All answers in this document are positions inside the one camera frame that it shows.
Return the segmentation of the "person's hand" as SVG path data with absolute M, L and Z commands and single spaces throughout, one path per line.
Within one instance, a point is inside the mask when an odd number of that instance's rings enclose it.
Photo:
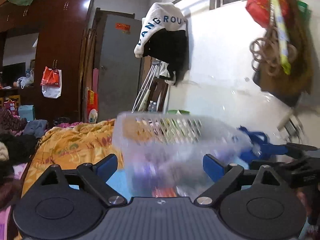
M 299 187 L 297 197 L 304 205 L 310 225 L 319 225 L 319 185 Z

